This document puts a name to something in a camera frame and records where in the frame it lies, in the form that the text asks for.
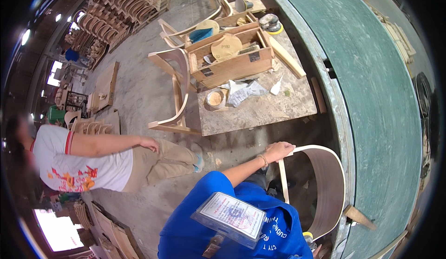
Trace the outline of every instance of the plastic badge holder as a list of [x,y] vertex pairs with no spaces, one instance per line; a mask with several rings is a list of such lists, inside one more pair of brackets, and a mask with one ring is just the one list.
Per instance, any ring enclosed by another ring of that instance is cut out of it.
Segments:
[[231,195],[215,192],[190,217],[254,249],[260,239],[266,212]]

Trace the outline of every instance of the beaded bracelet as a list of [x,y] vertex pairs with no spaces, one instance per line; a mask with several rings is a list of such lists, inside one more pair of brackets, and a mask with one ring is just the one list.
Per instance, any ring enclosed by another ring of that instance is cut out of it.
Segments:
[[264,160],[265,165],[262,167],[262,170],[266,170],[266,167],[268,167],[269,164],[266,158],[263,155],[257,155],[257,157],[261,157]]

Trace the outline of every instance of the blue work uniform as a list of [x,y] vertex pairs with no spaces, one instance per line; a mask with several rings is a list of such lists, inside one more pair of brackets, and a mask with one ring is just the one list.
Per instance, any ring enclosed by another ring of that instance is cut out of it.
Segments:
[[76,51],[71,50],[71,48],[68,48],[65,51],[65,59],[67,61],[78,61],[79,59],[79,53]]
[[256,184],[242,182],[232,188],[224,174],[213,171],[198,181],[165,223],[158,245],[160,259],[203,258],[202,254],[216,231],[190,216],[212,193],[218,191],[264,210],[266,219],[254,250],[226,237],[212,259],[313,258],[302,235],[298,211],[293,206],[266,195],[266,191]]

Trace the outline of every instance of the workbench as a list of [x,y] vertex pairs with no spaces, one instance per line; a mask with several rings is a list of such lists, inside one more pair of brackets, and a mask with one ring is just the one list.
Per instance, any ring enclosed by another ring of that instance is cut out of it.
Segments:
[[[298,55],[285,31],[273,36],[301,65]],[[306,77],[298,78],[280,61],[277,71],[256,74],[257,82],[270,90],[283,75],[278,95],[249,96],[237,107],[226,104],[227,111],[211,111],[206,103],[208,90],[198,93],[198,107],[203,136],[225,133],[243,128],[302,118],[317,113],[315,100]]]

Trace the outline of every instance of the hand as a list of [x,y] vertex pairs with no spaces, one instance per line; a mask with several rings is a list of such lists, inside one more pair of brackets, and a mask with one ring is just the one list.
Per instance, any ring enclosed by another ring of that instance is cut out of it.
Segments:
[[160,154],[160,144],[152,137],[141,136],[141,141],[139,145],[141,145],[141,147],[149,148],[153,152]]
[[314,258],[314,259],[318,259],[318,258],[319,258],[318,253],[319,253],[319,251],[321,250],[321,247],[322,247],[322,245],[320,244],[320,245],[313,251],[313,258]]
[[273,161],[279,162],[279,160],[292,152],[295,147],[295,145],[292,145],[288,142],[272,143],[271,145],[266,147],[263,156],[266,158],[268,163]]

